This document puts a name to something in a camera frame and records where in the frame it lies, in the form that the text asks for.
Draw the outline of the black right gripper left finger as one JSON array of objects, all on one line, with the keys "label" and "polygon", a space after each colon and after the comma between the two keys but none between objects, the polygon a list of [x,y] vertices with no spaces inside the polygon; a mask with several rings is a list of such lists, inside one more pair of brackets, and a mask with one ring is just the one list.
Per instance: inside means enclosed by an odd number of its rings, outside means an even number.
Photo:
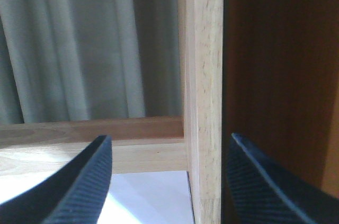
[{"label": "black right gripper left finger", "polygon": [[1,204],[1,223],[97,223],[112,176],[112,139],[98,136],[67,165]]}]

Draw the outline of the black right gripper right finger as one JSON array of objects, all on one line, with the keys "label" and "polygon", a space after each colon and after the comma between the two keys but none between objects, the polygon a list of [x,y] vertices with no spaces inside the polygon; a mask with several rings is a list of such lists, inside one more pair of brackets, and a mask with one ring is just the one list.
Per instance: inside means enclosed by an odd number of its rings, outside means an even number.
[{"label": "black right gripper right finger", "polygon": [[233,133],[227,181],[241,223],[338,223],[338,199],[295,176]]}]

